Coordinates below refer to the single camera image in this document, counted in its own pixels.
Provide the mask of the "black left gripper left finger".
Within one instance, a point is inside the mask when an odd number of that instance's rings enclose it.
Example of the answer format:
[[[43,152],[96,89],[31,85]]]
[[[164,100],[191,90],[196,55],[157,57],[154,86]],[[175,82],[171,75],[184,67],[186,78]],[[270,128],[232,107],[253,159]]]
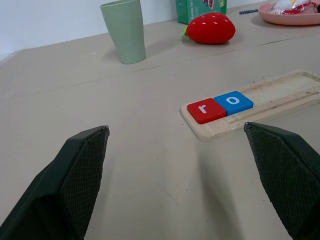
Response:
[[[100,190],[110,130],[102,125],[67,139],[0,226],[2,240],[84,239]]]

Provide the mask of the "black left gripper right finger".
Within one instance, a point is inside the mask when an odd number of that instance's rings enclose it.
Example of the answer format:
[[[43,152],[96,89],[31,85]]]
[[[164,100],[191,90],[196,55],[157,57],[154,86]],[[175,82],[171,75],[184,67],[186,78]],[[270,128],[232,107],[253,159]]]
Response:
[[[294,240],[320,238],[320,155],[298,134],[244,124],[262,186]]]

